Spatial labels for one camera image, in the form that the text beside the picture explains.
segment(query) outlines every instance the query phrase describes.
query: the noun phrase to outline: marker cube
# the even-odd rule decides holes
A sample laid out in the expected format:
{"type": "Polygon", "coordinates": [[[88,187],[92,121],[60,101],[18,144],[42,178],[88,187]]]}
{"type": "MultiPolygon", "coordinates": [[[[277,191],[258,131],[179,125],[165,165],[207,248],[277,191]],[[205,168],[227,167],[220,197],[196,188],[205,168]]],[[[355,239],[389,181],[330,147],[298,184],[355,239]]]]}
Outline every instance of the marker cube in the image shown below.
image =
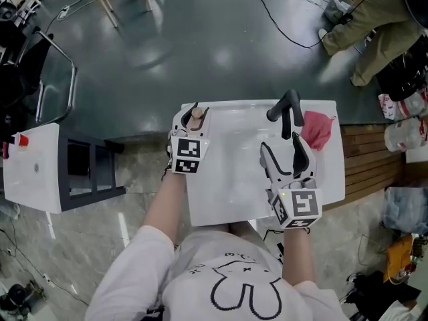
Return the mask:
{"type": "Polygon", "coordinates": [[[278,189],[270,201],[281,228],[306,228],[322,216],[321,189],[278,189]]]}
{"type": "Polygon", "coordinates": [[[171,137],[173,152],[172,172],[178,174],[195,174],[199,163],[204,159],[209,146],[208,139],[191,137],[171,137]]]}

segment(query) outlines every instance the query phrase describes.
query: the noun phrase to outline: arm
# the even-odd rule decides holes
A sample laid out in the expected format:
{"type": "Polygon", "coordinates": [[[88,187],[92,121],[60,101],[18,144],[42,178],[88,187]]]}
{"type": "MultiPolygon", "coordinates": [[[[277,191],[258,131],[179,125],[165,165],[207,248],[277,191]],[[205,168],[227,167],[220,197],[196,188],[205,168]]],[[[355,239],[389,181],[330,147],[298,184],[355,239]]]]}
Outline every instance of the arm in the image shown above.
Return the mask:
{"type": "Polygon", "coordinates": [[[168,171],[143,223],[144,226],[159,229],[173,243],[177,236],[185,183],[185,175],[168,171]]]}
{"type": "Polygon", "coordinates": [[[141,320],[174,260],[185,176],[167,172],[146,219],[98,286],[86,321],[141,320]]]}
{"type": "Polygon", "coordinates": [[[284,231],[282,277],[292,286],[305,281],[315,282],[309,235],[304,229],[284,231]]]}

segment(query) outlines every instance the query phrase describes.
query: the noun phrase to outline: wooden floor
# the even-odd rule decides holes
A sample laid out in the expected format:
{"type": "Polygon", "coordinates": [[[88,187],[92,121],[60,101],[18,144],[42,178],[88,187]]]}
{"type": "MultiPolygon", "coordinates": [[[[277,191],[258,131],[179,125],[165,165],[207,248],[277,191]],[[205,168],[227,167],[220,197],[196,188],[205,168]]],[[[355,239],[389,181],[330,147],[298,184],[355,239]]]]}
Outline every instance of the wooden floor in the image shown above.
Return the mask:
{"type": "Polygon", "coordinates": [[[345,159],[345,200],[324,210],[361,199],[397,182],[404,164],[401,152],[387,150],[385,125],[341,126],[345,159]]]}

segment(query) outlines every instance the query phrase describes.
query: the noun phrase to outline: metal frame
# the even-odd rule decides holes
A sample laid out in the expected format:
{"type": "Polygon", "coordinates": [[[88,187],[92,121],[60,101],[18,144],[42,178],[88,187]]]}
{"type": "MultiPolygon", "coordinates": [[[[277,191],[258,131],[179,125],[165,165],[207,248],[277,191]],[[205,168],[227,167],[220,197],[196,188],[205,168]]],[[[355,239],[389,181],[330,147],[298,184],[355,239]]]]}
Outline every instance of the metal frame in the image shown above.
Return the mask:
{"type": "MultiPolygon", "coordinates": [[[[40,36],[42,36],[42,38],[46,39],[72,65],[72,78],[70,80],[70,89],[68,91],[68,103],[67,103],[66,111],[62,115],[57,116],[56,118],[54,118],[52,120],[49,120],[47,122],[44,122],[43,124],[40,124],[40,126],[41,126],[41,125],[50,124],[51,122],[57,122],[57,121],[63,120],[72,111],[72,109],[73,109],[73,99],[74,99],[74,86],[75,86],[75,83],[76,83],[77,67],[74,65],[73,60],[70,57],[68,57],[66,55],[66,53],[64,51],[62,51],[61,48],[52,39],[50,39],[45,33],[41,32],[41,31],[36,31],[34,33],[38,33],[40,36]]],[[[36,113],[35,113],[35,122],[37,124],[40,123],[40,114],[41,114],[41,105],[43,104],[43,96],[44,96],[44,90],[41,90],[40,94],[39,94],[39,100],[37,101],[37,110],[36,110],[36,113]]]]}

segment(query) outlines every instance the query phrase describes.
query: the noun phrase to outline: pink cloth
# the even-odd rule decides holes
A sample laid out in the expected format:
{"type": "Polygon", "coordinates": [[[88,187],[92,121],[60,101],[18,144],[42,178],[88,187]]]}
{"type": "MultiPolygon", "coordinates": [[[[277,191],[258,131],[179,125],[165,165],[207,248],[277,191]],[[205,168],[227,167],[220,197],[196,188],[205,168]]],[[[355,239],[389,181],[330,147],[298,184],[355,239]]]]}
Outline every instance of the pink cloth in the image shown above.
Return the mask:
{"type": "Polygon", "coordinates": [[[310,148],[321,151],[332,135],[333,120],[323,113],[307,110],[304,115],[305,125],[300,136],[310,148]]]}

